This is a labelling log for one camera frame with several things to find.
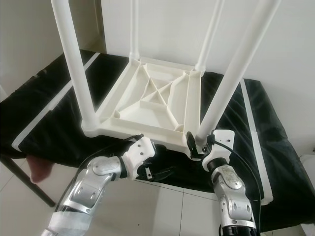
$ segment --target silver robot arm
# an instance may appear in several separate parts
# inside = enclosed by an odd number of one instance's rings
[[[149,138],[142,137],[121,157],[99,156],[92,159],[85,174],[79,175],[64,198],[61,210],[53,214],[42,236],[83,236],[102,200],[105,186],[120,178],[136,179],[138,168],[154,155],[154,144]]]
[[[215,130],[215,142],[233,149],[234,132]],[[214,192],[220,202],[223,236],[255,236],[256,224],[252,206],[245,195],[245,184],[229,166],[231,152],[225,147],[213,144],[210,154],[202,160],[205,171],[210,173]]]

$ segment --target black fabric cover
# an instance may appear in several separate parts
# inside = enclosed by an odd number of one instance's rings
[[[82,51],[83,63],[94,54]],[[99,107],[114,85],[128,58],[101,54],[86,71],[94,106]],[[201,119],[204,117],[223,75],[206,72],[202,78]],[[17,135],[69,81],[64,56],[60,56],[1,103],[1,152],[20,153],[11,147]],[[267,168],[274,200],[261,208],[261,229],[269,231],[303,222],[315,221],[315,193],[292,145],[287,140],[269,98],[259,81],[245,80],[252,112]],[[48,159],[62,165],[78,167],[92,153],[118,139],[99,136],[87,138],[80,127],[81,116],[73,88],[53,111],[50,111],[19,145],[25,154]],[[259,178],[252,147],[241,87],[238,86],[218,129],[235,131],[234,150],[246,159]],[[113,147],[108,154],[126,151],[128,144]],[[157,148],[158,155],[150,169],[156,173],[175,167],[175,173],[162,183],[213,192],[210,177],[201,164],[184,154]],[[247,187],[247,196],[257,198],[257,189],[250,173],[232,154],[230,165]],[[253,204],[255,217],[257,209]]]

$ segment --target wire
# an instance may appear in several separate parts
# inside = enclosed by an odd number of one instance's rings
[[[215,140],[211,140],[212,143],[214,144],[217,144],[227,150],[229,150],[231,153],[233,153],[234,155],[236,155],[240,160],[241,162],[243,163],[243,165],[246,167],[246,169],[250,172],[250,174],[252,175],[253,179],[255,180],[255,184],[257,186],[257,189],[258,189],[258,193],[259,193],[259,198],[257,200],[257,203],[259,204],[258,206],[258,218],[257,218],[257,233],[258,235],[260,235],[260,212],[261,212],[261,193],[260,193],[260,188],[259,188],[259,184],[258,184],[258,180],[254,174],[254,172],[252,171],[251,167],[249,166],[249,164],[236,152],[234,151],[233,149],[231,149],[230,147],[222,144],[222,143],[219,143],[218,141],[215,141]]]
[[[95,153],[91,154],[90,156],[88,156],[87,158],[85,158],[85,160],[82,161],[81,164],[79,165],[78,170],[76,171],[74,177],[72,178],[71,182],[68,184],[67,188],[65,189],[65,191],[62,194],[62,196],[60,197],[60,199],[59,199],[59,201],[57,203],[57,206],[55,208],[55,212],[58,211],[59,206],[61,204],[61,201],[63,200],[63,198],[64,198],[65,194],[67,193],[67,191],[69,190],[69,188],[73,188],[73,186],[74,186],[75,182],[77,181],[77,178],[78,178],[79,174],[81,173],[81,171],[87,166],[87,164],[91,161],[91,159],[93,159],[95,157],[96,154],[98,154],[98,153],[100,153],[102,151],[105,151],[105,150],[107,150],[107,149],[109,149],[109,148],[111,148],[113,146],[116,146],[116,145],[118,145],[120,143],[124,143],[126,141],[129,141],[131,139],[135,139],[135,140],[138,141],[142,137],[143,137],[143,134],[130,136],[129,138],[120,140],[117,143],[114,143],[114,144],[111,144],[111,145],[109,145],[107,147],[104,147],[101,150],[98,150],[97,152],[95,152]]]
[[[219,226],[219,236],[222,235],[222,234],[221,234],[221,229],[222,229],[222,226],[221,226],[221,224],[220,224],[220,226]]]

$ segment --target metal joint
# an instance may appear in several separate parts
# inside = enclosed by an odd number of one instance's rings
[[[211,175],[214,191],[220,200],[222,227],[256,228],[252,206],[245,195],[245,185],[231,166],[220,166]]]
[[[76,182],[64,205],[92,215],[104,194],[104,187],[119,179],[121,165],[118,157],[96,157],[89,164],[85,175]]]

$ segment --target tile floor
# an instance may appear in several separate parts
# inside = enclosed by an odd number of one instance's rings
[[[27,162],[18,165],[29,173]],[[56,165],[39,186],[58,201],[75,173]],[[53,208],[25,187],[8,169],[0,172],[0,235],[39,236]],[[220,224],[213,194],[165,184],[119,180],[110,183],[87,236],[216,236]],[[303,236],[301,227],[266,233],[267,236]]]

